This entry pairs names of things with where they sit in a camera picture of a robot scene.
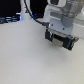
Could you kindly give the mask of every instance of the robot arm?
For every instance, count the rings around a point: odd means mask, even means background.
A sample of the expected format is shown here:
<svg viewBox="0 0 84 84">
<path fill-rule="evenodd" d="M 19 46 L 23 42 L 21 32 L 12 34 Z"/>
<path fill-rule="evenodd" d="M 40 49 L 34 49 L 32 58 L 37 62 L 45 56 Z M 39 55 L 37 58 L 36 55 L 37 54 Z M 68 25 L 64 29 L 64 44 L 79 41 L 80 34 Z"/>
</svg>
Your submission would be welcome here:
<svg viewBox="0 0 84 84">
<path fill-rule="evenodd" d="M 41 22 L 47 27 L 45 38 L 59 47 L 72 50 L 79 38 L 84 39 L 83 6 L 84 0 L 48 0 L 44 22 Z"/>
</svg>

